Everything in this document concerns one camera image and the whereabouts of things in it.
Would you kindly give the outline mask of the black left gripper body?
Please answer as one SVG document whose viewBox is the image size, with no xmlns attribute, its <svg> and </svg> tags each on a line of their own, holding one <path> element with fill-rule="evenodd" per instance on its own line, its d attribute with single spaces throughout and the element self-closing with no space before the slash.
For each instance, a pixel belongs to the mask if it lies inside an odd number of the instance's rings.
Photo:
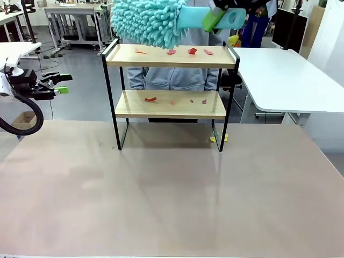
<svg viewBox="0 0 344 258">
<path fill-rule="evenodd" d="M 38 77 L 33 69 L 24 69 L 21 75 L 10 76 L 10 82 L 17 93 L 27 98 L 33 98 L 36 101 L 42 100 L 39 96 L 37 81 Z"/>
</svg>

